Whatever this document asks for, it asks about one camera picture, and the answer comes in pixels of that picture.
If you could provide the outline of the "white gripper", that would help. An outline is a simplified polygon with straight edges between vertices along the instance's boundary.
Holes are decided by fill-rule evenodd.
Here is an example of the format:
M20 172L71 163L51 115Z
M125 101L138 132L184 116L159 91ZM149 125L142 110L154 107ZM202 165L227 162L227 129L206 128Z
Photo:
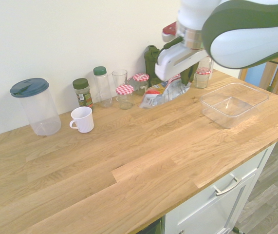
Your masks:
M155 64L155 74L162 81L168 81L180 73L182 84L188 85L199 66L199 61L208 56L205 49L194 50L176 44L162 51Z

